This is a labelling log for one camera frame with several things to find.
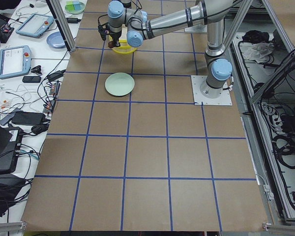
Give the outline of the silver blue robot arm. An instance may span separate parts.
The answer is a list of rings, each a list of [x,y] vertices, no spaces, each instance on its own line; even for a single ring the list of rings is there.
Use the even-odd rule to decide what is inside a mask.
[[[111,37],[109,48],[120,47],[122,27],[127,27],[127,43],[138,48],[144,40],[196,25],[206,26],[206,59],[220,58],[225,52],[224,18],[232,8],[232,0],[202,0],[197,5],[149,20],[140,8],[132,9],[129,3],[113,0],[108,5],[108,21],[98,26],[102,40]]]

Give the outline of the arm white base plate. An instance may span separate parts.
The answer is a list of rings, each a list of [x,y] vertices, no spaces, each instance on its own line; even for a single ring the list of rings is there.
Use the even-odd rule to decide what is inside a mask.
[[[211,88],[207,84],[207,76],[192,75],[191,84],[195,105],[231,106],[232,100],[227,89],[227,82],[222,88]]]
[[[206,25],[194,25],[192,27],[188,27],[184,29],[185,33],[199,33],[199,34],[207,34],[207,26]]]

